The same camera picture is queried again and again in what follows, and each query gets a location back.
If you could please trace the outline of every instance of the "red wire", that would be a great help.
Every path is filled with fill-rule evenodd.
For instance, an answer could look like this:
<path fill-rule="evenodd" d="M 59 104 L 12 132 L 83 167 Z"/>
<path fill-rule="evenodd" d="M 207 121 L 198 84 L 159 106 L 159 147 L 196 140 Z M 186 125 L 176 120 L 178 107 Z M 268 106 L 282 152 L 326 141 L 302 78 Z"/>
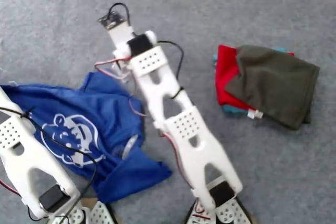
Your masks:
<path fill-rule="evenodd" d="M 3 187 L 5 187 L 7 190 L 11 191 L 12 193 L 16 194 L 17 196 L 21 197 L 21 195 L 18 193 L 17 190 L 11 188 L 9 185 L 7 185 L 5 182 L 3 182 L 1 179 L 0 179 L 0 185 L 2 185 Z"/>
<path fill-rule="evenodd" d="M 202 214 L 202 213 L 204 213 L 205 212 L 205 209 L 203 208 L 203 210 L 201 210 L 200 212 L 199 211 L 197 211 L 197 205 L 200 203 L 200 200 L 199 199 L 197 199 L 197 203 L 196 203 L 196 205 L 195 205 L 195 212 L 197 213 L 197 214 Z"/>
<path fill-rule="evenodd" d="M 193 216 L 194 216 L 194 217 L 198 217 L 198 218 L 203 218 L 203 219 L 205 219 L 205 220 L 211 220 L 211 218 L 206 217 L 206 216 L 203 216 L 203 215 L 195 215 L 195 214 L 193 214 Z"/>
<path fill-rule="evenodd" d="M 181 164 L 180 164 L 180 158 L 178 157 L 179 155 L 178 155 L 178 153 L 177 153 L 177 149 L 176 149 L 176 147 L 175 147 L 175 145 L 174 145 L 174 142 L 173 142 L 172 137 L 171 137 L 169 134 L 167 134 L 167 133 L 162 133 L 162 136 L 166 137 L 166 138 L 169 140 L 169 142 L 171 143 L 171 145 L 173 146 L 178 170 L 180 171 L 180 173 L 181 173 L 181 175 L 182 175 L 184 181 L 189 185 L 189 187 L 190 187 L 191 189 L 193 189 L 193 187 L 190 185 L 190 183 L 188 182 L 188 180 L 186 179 L 186 177 L 185 177 L 185 175 L 184 175 L 184 172 L 183 172 L 183 170 L 182 170 L 182 166 L 181 166 Z"/>
<path fill-rule="evenodd" d="M 96 63 L 94 64 L 94 68 L 95 68 L 97 71 L 106 74 L 107 76 L 113 77 L 113 78 L 115 78 L 115 79 L 123 79 L 123 78 L 125 78 L 125 77 L 118 77 L 118 76 L 112 74 L 112 73 L 109 72 L 109 71 L 106 71 L 106 70 L 104 70 L 104 69 L 99 68 L 98 66 L 106 65 L 106 64 L 108 64 L 108 63 L 115 63 L 115 62 L 118 62 L 118 61 L 129 61 L 130 59 L 132 59 L 132 57 L 121 58 L 121 59 L 118 58 L 118 59 L 112 59 L 112 60 L 107 60 L 107 61 L 98 61 L 98 62 L 96 62 Z"/>

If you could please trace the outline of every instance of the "gray fabric surface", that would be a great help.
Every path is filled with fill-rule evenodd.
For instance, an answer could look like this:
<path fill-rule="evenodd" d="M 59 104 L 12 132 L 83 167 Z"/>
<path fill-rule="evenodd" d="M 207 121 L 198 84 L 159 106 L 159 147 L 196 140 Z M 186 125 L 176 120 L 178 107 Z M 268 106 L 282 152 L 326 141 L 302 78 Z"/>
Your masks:
<path fill-rule="evenodd" d="M 112 42 L 96 20 L 118 1 L 129 6 L 136 32 L 152 29 L 184 48 L 181 84 L 224 145 L 245 186 L 240 197 L 260 223 L 334 223 L 336 0 L 0 0 L 2 83 L 79 87 L 96 60 L 111 56 Z M 320 66 L 312 123 L 293 132 L 222 114 L 212 67 L 220 43 L 285 47 Z M 175 68 L 179 53 L 164 50 Z M 115 202 L 117 215 L 126 224 L 181 223 L 193 196 L 177 173 L 169 143 L 158 137 L 150 119 L 143 149 L 175 173 Z M 6 177 L 3 168 L 0 174 Z M 84 181 L 73 177 L 82 188 Z M 1 223 L 29 223 L 17 197 L 3 188 L 0 195 Z"/>

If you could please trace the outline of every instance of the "wire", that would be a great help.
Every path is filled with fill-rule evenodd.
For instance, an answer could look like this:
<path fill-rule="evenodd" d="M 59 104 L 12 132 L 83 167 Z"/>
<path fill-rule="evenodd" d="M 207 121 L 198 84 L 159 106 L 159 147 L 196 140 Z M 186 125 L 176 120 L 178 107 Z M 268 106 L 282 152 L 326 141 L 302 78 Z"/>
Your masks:
<path fill-rule="evenodd" d="M 183 172 L 183 168 L 182 168 L 182 165 L 181 165 L 180 157 L 179 157 L 179 155 L 177 153 L 177 147 L 175 146 L 172 137 L 168 133 L 165 133 L 165 132 L 161 133 L 161 136 L 166 137 L 169 140 L 169 142 L 171 143 L 171 145 L 172 145 L 172 147 L 174 149 L 174 154 L 175 154 L 175 159 L 176 159 L 178 170 L 181 173 L 182 178 L 184 179 L 184 181 L 188 184 L 188 186 L 191 189 L 193 189 L 193 187 L 190 185 L 190 183 L 188 182 L 188 180 L 187 180 L 187 178 L 186 178 L 186 176 L 185 176 L 185 174 Z"/>
<path fill-rule="evenodd" d="M 94 164 L 94 170 L 93 170 L 93 174 L 90 178 L 90 180 L 88 181 L 87 185 L 84 187 L 84 189 L 82 190 L 82 192 L 80 193 L 79 197 L 77 198 L 77 200 L 75 200 L 74 204 L 70 207 L 70 209 L 68 210 L 68 212 L 63 216 L 63 218 L 61 219 L 60 223 L 59 224 L 62 224 L 64 222 L 64 220 L 67 218 L 67 216 L 70 214 L 70 212 L 73 210 L 73 208 L 77 205 L 77 203 L 81 200 L 81 198 L 84 196 L 84 194 L 88 191 L 88 189 L 90 188 L 93 180 L 94 180 L 94 177 L 96 176 L 97 174 L 97 168 L 98 168 L 98 165 L 97 165 L 97 162 L 95 161 L 95 159 L 93 157 L 91 157 L 89 154 L 85 153 L 85 152 L 82 152 L 78 149 L 75 149 L 75 148 L 71 148 L 71 147 L 67 147 L 66 145 L 62 144 L 62 143 L 59 143 L 57 142 L 56 140 L 54 140 L 38 123 L 36 123 L 33 119 L 31 119 L 26 113 L 21 113 L 21 112 L 18 112 L 16 110 L 11 110 L 11 109 L 8 109 L 8 108 L 4 108 L 4 107 L 0 107 L 0 110 L 3 110 L 3 111 L 8 111 L 8 112 L 12 112 L 12 113 L 15 113 L 17 115 L 19 115 L 21 118 L 26 118 L 28 119 L 34 126 L 35 128 L 37 128 L 38 130 L 41 131 L 41 133 L 45 134 L 52 142 L 54 142 L 55 144 L 57 145 L 60 145 L 64 148 L 66 148 L 67 150 L 70 150 L 70 151 L 74 151 L 74 152 L 77 152 L 77 153 L 80 153 L 82 154 L 83 156 L 86 156 L 88 157 Z"/>
<path fill-rule="evenodd" d="M 122 3 L 122 2 L 114 3 L 114 4 L 109 8 L 109 11 L 108 11 L 108 13 L 107 13 L 107 19 L 110 18 L 111 14 L 112 14 L 112 10 L 113 10 L 113 8 L 115 8 L 116 6 L 119 6 L 119 5 L 121 5 L 121 6 L 123 6 L 123 7 L 125 8 L 125 10 L 126 10 L 126 14 L 127 14 L 127 22 L 128 22 L 128 25 L 129 25 L 129 26 L 132 26 L 132 25 L 131 25 L 131 15 L 130 15 L 130 11 L 129 11 L 127 5 L 124 4 L 124 3 Z M 170 40 L 159 40 L 158 43 L 171 44 L 171 45 L 177 47 L 177 48 L 181 51 L 181 58 L 180 58 L 180 61 L 179 61 L 179 63 L 178 63 L 178 67 L 177 67 L 177 70 L 176 70 L 176 79 L 178 80 L 178 77 L 179 77 L 179 75 L 180 75 L 180 71 L 181 71 L 182 62 L 183 62 L 183 59 L 184 59 L 184 51 L 183 51 L 182 47 L 181 47 L 179 44 L 177 44 L 177 43 L 175 43 L 175 42 L 173 42 L 173 41 L 170 41 Z M 103 65 L 103 64 L 112 63 L 112 62 L 111 62 L 111 61 L 105 61 L 105 63 L 104 63 L 104 61 L 103 61 L 103 62 L 98 62 L 98 63 L 101 63 L 101 65 Z M 116 77 L 116 76 L 113 75 L 113 74 L 108 74 L 108 73 L 106 73 L 106 74 L 109 75 L 109 76 L 111 76 L 111 77 L 114 77 L 114 78 L 116 78 L 116 79 L 123 79 L 123 78 L 120 78 L 120 77 L 118 78 L 118 77 Z"/>
<path fill-rule="evenodd" d="M 106 71 L 106 70 L 104 70 L 102 68 L 99 68 L 98 66 L 103 66 L 103 65 L 106 65 L 106 64 L 109 64 L 109 63 L 118 63 L 118 61 L 129 61 L 130 59 L 131 59 L 131 57 L 122 58 L 122 59 L 111 59 L 111 60 L 107 60 L 107 61 L 98 61 L 98 62 L 96 62 L 94 64 L 94 68 L 97 71 L 102 72 L 102 73 L 106 74 L 109 77 L 115 78 L 117 80 L 122 80 L 122 79 L 126 78 L 130 74 L 130 71 L 128 73 L 126 73 L 125 75 L 123 75 L 123 76 L 116 76 L 115 74 L 112 74 L 110 71 Z"/>
<path fill-rule="evenodd" d="M 40 218 L 40 219 L 33 219 L 33 218 L 32 218 L 32 214 L 30 213 L 30 208 L 29 208 L 28 206 L 27 206 L 27 208 L 28 208 L 28 216 L 29 216 L 29 218 L 30 218 L 32 221 L 34 221 L 34 222 L 38 222 L 38 221 L 41 221 L 41 220 L 47 218 L 47 217 L 43 217 L 43 218 Z"/>
<path fill-rule="evenodd" d="M 181 51 L 180 61 L 178 63 L 178 67 L 177 67 L 177 70 L 176 70 L 176 79 L 178 80 L 178 77 L 179 77 L 180 71 L 181 71 L 182 62 L 183 62 L 183 59 L 184 59 L 184 51 L 183 51 L 182 47 L 179 44 L 177 44 L 173 41 L 170 41 L 170 40 L 159 40 L 158 43 L 171 44 L 171 45 L 177 47 Z"/>
<path fill-rule="evenodd" d="M 11 191 L 12 193 L 16 194 L 17 196 L 21 196 L 17 190 L 11 188 L 9 185 L 7 185 L 5 182 L 3 182 L 1 179 L 0 179 L 0 185 L 2 185 L 3 187 L 5 187 L 7 190 Z"/>
<path fill-rule="evenodd" d="M 27 208 L 28 208 L 28 216 L 32 221 L 38 222 L 38 221 L 41 221 L 43 219 L 47 219 L 47 217 L 43 217 L 43 218 L 40 218 L 40 219 L 33 219 L 32 214 L 30 213 L 30 208 L 28 206 L 27 206 Z M 68 224 L 70 224 L 70 219 L 69 219 L 68 216 L 66 216 L 66 215 L 55 216 L 55 218 L 61 218 L 61 217 L 63 217 L 63 218 L 65 217 L 68 220 Z"/>
<path fill-rule="evenodd" d="M 110 19 L 113 8 L 115 8 L 115 7 L 118 6 L 118 5 L 121 5 L 121 6 L 123 6 L 123 7 L 125 8 L 125 10 L 126 10 L 126 14 L 127 14 L 127 23 L 128 23 L 129 26 L 131 26 L 131 15 L 130 15 L 130 11 L 128 10 L 127 5 L 124 4 L 124 3 L 121 3 L 121 2 L 114 3 L 114 4 L 110 7 L 110 9 L 109 9 L 109 11 L 108 11 L 108 13 L 107 13 L 107 19 Z"/>
<path fill-rule="evenodd" d="M 136 111 L 136 110 L 133 108 L 132 103 L 131 103 L 131 98 L 132 98 L 132 97 L 133 97 L 133 95 L 130 95 L 130 97 L 128 97 L 128 104 L 130 105 L 131 110 L 133 111 L 133 113 L 136 114 L 136 115 L 142 116 L 142 117 L 147 116 L 146 114 L 143 114 L 143 113 L 141 113 L 141 112 L 139 112 L 139 111 Z"/>

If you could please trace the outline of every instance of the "stack of clothes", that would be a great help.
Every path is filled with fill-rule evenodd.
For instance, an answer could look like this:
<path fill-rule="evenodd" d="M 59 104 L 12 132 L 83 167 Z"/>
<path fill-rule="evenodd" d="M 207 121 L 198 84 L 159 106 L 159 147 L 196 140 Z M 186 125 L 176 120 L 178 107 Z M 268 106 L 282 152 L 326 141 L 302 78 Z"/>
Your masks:
<path fill-rule="evenodd" d="M 218 102 L 225 112 L 267 116 L 297 130 L 310 123 L 319 70 L 292 52 L 220 45 L 215 75 Z"/>

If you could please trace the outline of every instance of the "white plastic bracket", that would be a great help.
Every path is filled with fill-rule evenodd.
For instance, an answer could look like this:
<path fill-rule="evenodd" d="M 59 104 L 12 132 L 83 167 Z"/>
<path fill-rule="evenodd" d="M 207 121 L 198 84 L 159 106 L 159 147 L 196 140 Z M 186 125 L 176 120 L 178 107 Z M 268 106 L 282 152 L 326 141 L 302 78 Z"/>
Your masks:
<path fill-rule="evenodd" d="M 130 57 L 130 50 L 125 49 L 127 41 L 134 37 L 133 33 L 129 32 L 129 28 L 123 31 L 120 30 L 120 26 L 117 28 L 118 30 L 109 29 L 112 41 L 117 47 L 117 55 L 119 58 Z M 122 35 L 121 37 L 128 39 L 121 41 L 118 33 Z M 205 181 L 207 164 L 214 165 L 221 172 L 235 194 L 243 188 L 223 147 L 210 133 L 198 109 L 179 85 L 160 46 L 154 45 L 152 49 L 133 57 L 129 61 L 128 68 L 134 73 L 135 80 L 146 98 L 154 126 L 172 136 L 181 159 L 182 170 L 193 187 L 194 196 L 200 199 L 205 209 L 213 212 L 215 203 Z M 159 76 L 160 83 L 158 84 L 154 83 L 150 77 L 153 71 L 156 71 Z M 173 98 L 180 105 L 182 112 L 166 119 L 163 112 L 164 96 Z M 190 143 L 193 137 L 197 138 L 196 146 Z"/>
<path fill-rule="evenodd" d="M 90 215 L 90 223 L 91 224 L 116 224 L 107 207 L 100 201 L 98 201 L 91 211 Z"/>
<path fill-rule="evenodd" d="M 19 107 L 4 95 L 1 88 L 0 101 L 2 106 L 21 112 Z M 22 202 L 31 209 L 37 218 L 45 216 L 53 218 L 71 207 L 79 197 L 79 191 L 54 156 L 34 138 L 31 123 L 16 114 L 9 112 L 7 114 L 10 114 L 11 117 L 0 124 L 0 157 L 7 176 L 21 195 Z M 24 152 L 20 155 L 16 154 L 13 149 L 19 143 L 24 148 Z M 56 212 L 47 212 L 40 206 L 38 200 L 40 195 L 34 191 L 31 178 L 30 171 L 32 169 L 40 169 L 52 176 L 63 192 L 70 196 L 70 199 Z"/>

